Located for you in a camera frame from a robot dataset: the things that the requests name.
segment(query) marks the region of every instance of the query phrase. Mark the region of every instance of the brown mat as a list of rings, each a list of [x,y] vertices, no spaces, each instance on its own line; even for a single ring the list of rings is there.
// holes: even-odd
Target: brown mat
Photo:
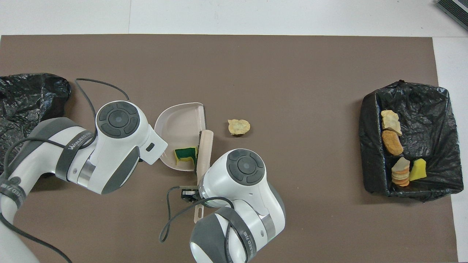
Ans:
[[[437,85],[430,38],[83,35],[2,36],[0,75],[48,72],[111,82],[154,124],[166,108],[205,105],[212,161],[239,147],[260,154],[286,206],[286,228],[252,262],[457,261],[450,197],[422,204],[373,196],[362,184],[362,98],[399,79]],[[117,92],[83,87],[98,109]],[[67,115],[93,129],[76,91]],[[252,130],[234,138],[227,119]],[[15,224],[74,262],[194,262],[193,213],[166,223],[166,190],[194,175],[141,163],[114,193],[99,196],[56,178],[40,180]],[[173,211],[187,204],[173,194]],[[63,262],[26,243],[42,262]]]

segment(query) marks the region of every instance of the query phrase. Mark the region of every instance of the gray joint cap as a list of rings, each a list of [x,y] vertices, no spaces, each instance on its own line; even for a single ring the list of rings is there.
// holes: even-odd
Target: gray joint cap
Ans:
[[[265,175],[265,164],[260,156],[246,149],[230,152],[226,168],[231,178],[242,185],[257,184]]]
[[[112,102],[97,114],[97,127],[111,138],[125,138],[132,135],[140,124],[137,108],[128,102]]]

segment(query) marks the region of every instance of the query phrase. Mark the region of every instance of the trash bag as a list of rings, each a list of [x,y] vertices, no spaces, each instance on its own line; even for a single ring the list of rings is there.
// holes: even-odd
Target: trash bag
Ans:
[[[39,122],[62,117],[70,94],[68,81],[53,74],[0,77],[0,174],[8,148],[27,137]],[[13,150],[11,158],[19,150],[20,146]]]
[[[398,114],[403,153],[393,156],[383,145],[380,112]],[[403,80],[366,95],[359,118],[364,188],[370,193],[409,197],[421,202],[463,190],[460,148],[455,118],[446,89]],[[401,187],[392,182],[391,168],[404,156],[426,161],[426,178]]]

